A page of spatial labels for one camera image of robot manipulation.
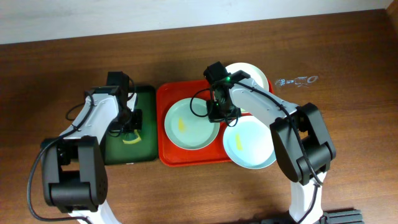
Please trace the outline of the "yellow green sponge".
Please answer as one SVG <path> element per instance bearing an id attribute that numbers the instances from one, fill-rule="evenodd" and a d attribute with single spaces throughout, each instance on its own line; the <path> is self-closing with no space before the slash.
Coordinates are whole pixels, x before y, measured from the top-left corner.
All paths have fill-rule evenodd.
<path id="1" fill-rule="evenodd" d="M 133 132 L 126 133 L 125 136 L 123 137 L 123 143 L 124 144 L 136 144 L 140 142 L 141 136 L 139 134 L 138 130 L 134 130 Z"/>

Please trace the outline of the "pale green plate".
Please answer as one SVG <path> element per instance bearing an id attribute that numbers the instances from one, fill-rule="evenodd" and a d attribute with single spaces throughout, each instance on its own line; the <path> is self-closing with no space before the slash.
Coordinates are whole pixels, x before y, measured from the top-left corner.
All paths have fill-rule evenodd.
<path id="1" fill-rule="evenodd" d="M 209 146 L 220 131 L 219 123 L 211 123 L 206 113 L 206 101 L 199 98 L 182 99 L 174 103 L 165 115 L 164 129 L 168 139 L 177 147 L 195 151 Z"/>

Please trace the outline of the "light blue plate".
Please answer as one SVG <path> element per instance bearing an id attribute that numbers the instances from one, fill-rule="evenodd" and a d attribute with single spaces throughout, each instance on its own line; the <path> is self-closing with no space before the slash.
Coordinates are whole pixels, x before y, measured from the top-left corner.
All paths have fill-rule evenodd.
<path id="1" fill-rule="evenodd" d="M 276 161 L 270 129 L 254 116 L 243 116 L 223 134 L 228 157 L 247 169 L 263 169 Z"/>

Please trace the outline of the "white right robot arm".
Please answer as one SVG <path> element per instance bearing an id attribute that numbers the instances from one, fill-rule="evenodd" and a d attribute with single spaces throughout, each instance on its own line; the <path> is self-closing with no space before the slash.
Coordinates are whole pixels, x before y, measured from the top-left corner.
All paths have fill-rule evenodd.
<path id="1" fill-rule="evenodd" d="M 323 180 L 336 149 L 321 112 L 312 103 L 299 106 L 260 88 L 244 71 L 207 68 L 204 77 L 214 91 L 220 114 L 242 108 L 271 131 L 279 168 L 290 180 L 289 220 L 325 223 L 321 207 Z"/>

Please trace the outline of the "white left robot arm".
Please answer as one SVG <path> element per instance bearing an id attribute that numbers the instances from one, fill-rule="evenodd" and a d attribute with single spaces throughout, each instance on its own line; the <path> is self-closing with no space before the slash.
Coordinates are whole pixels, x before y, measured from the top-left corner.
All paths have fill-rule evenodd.
<path id="1" fill-rule="evenodd" d="M 108 178 L 100 147 L 112 125 L 133 119 L 137 95 L 121 86 L 85 92 L 83 108 L 59 137 L 42 143 L 42 183 L 45 202 L 68 218 L 90 223 L 117 223 L 106 196 Z"/>

